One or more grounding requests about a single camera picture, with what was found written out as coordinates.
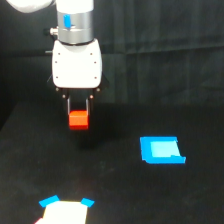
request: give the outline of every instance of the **black table surface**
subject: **black table surface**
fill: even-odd
[[[88,133],[57,105],[19,103],[0,132],[0,223],[39,201],[95,201],[87,224],[224,223],[224,108],[96,105]],[[150,165],[140,137],[177,136],[185,165]]]

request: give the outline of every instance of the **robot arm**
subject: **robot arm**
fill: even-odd
[[[95,92],[102,88],[102,56],[93,32],[94,0],[6,0],[16,10],[31,13],[56,4],[58,26],[53,48],[52,76],[56,91],[67,100],[69,126],[88,129]],[[71,111],[72,89],[87,91],[86,110]]]
[[[6,0],[13,8],[23,13],[36,12],[50,5],[56,0]]]

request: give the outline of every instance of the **black background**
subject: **black background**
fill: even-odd
[[[55,7],[0,1],[0,127],[13,111],[0,133],[2,222],[33,223],[58,194],[96,200],[92,224],[223,223],[223,12],[220,0],[95,0],[110,88],[83,136],[47,84]],[[142,162],[142,136],[177,136],[187,164]]]
[[[223,10],[219,0],[95,0],[95,37],[111,85],[98,102],[222,105]],[[21,100],[57,101],[44,56],[53,42],[43,35],[57,25],[55,7],[22,14],[1,1],[0,15],[0,93],[8,110]]]

